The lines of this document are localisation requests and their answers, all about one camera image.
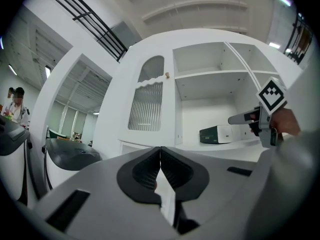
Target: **white cabinet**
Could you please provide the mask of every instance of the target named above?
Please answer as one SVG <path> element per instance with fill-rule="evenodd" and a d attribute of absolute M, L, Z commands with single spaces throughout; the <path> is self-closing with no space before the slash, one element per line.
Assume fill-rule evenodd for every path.
<path fill-rule="evenodd" d="M 253 79 L 257 82 L 259 88 L 270 77 L 281 79 L 275 67 L 255 45 L 245 43 L 229 43 L 229 45 L 253 74 Z"/>
<path fill-rule="evenodd" d="M 172 52 L 146 52 L 134 70 L 119 139 L 150 147 L 173 146 L 175 79 Z"/>
<path fill-rule="evenodd" d="M 145 149 L 151 148 L 150 146 L 142 146 L 142 145 L 132 144 L 129 142 L 124 142 L 124 141 L 121 141 L 120 145 L 121 145 L 120 155 L 128 154 L 128 153 L 138 151 L 138 150 L 145 150 Z"/>
<path fill-rule="evenodd" d="M 215 52 L 213 56 L 208 52 L 210 48 Z M 234 49 L 228 43 L 204 43 L 178 48 L 173 54 L 175 102 L 179 108 L 176 110 L 176 147 L 194 151 L 220 150 L 257 143 L 258 138 L 248 125 L 231 126 L 232 144 L 200 143 L 200 130 L 229 125 L 229 117 L 252 110 L 259 103 L 258 85 Z"/>
<path fill-rule="evenodd" d="M 200 130 L 229 125 L 229 117 L 252 110 L 259 88 L 270 76 L 279 78 L 255 45 L 211 42 L 168 49 L 145 55 L 134 70 L 121 141 L 192 151 L 259 144 L 248 125 L 232 125 L 229 144 L 203 144 L 199 137 Z"/>

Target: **ceiling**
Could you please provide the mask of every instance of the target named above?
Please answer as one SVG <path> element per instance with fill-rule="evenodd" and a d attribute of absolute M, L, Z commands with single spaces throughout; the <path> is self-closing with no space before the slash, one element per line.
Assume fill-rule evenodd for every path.
<path fill-rule="evenodd" d="M 41 90 L 45 66 L 54 70 L 67 49 L 19 12 L 3 37 L 5 55 L 18 77 Z M 63 82 L 56 101 L 85 113 L 99 112 L 110 81 L 79 61 Z"/>
<path fill-rule="evenodd" d="M 133 25 L 142 38 L 161 32 L 190 28 L 220 29 L 257 38 L 254 33 L 257 31 L 256 27 L 261 24 L 260 17 L 263 17 L 267 29 L 263 39 L 267 39 L 274 0 L 115 0 L 115 2 L 123 14 L 127 14 L 127 18 L 135 22 Z"/>

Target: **person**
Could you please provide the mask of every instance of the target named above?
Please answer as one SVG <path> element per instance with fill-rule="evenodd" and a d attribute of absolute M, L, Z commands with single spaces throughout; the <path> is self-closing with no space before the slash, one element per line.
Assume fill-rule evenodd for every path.
<path fill-rule="evenodd" d="M 13 101 L 4 108 L 4 116 L 9 117 L 15 123 L 27 127 L 29 113 L 27 108 L 23 105 L 25 90 L 22 87 L 15 89 Z"/>
<path fill-rule="evenodd" d="M 254 114 L 251 114 L 250 117 L 253 120 L 256 119 Z M 275 128 L 278 134 L 287 133 L 297 136 L 300 133 L 297 119 L 292 110 L 288 108 L 280 108 L 274 112 L 271 117 L 270 126 Z"/>
<path fill-rule="evenodd" d="M 4 115 L 5 108 L 11 104 L 11 102 L 13 100 L 13 94 L 14 94 L 14 89 L 12 87 L 10 87 L 8 90 L 8 95 L 4 98 L 4 104 L 2 107 L 2 111 L 1 111 L 1 116 Z"/>

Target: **black rubber pad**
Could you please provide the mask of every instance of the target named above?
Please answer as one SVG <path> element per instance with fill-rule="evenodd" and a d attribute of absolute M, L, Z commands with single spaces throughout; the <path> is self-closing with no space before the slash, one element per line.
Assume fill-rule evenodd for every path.
<path fill-rule="evenodd" d="M 46 220 L 46 222 L 55 227 L 57 230 L 64 232 L 78 211 L 84 205 L 89 195 L 90 193 L 85 191 L 74 191 Z"/>
<path fill-rule="evenodd" d="M 235 174 L 240 174 L 249 177 L 252 173 L 252 170 L 247 170 L 247 169 L 242 169 L 238 167 L 229 167 L 227 169 L 228 172 L 235 173 Z"/>
<path fill-rule="evenodd" d="M 161 205 L 155 193 L 156 178 L 160 170 L 160 147 L 125 163 L 116 175 L 120 189 L 133 201 Z"/>
<path fill-rule="evenodd" d="M 201 164 L 162 146 L 161 169 L 175 191 L 175 200 L 197 199 L 209 184 L 209 173 Z"/>

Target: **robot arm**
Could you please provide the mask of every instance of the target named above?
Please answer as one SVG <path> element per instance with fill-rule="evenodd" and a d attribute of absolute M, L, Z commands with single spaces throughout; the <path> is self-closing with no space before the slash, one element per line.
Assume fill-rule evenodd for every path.
<path fill-rule="evenodd" d="M 259 106 L 253 110 L 231 116 L 228 119 L 230 125 L 249 124 L 255 136 L 259 136 L 264 148 L 272 148 L 279 145 L 283 138 L 278 134 L 277 129 L 270 126 L 272 114 L 286 105 L 284 97 L 286 89 L 276 78 L 270 79 L 256 94 L 259 99 Z"/>

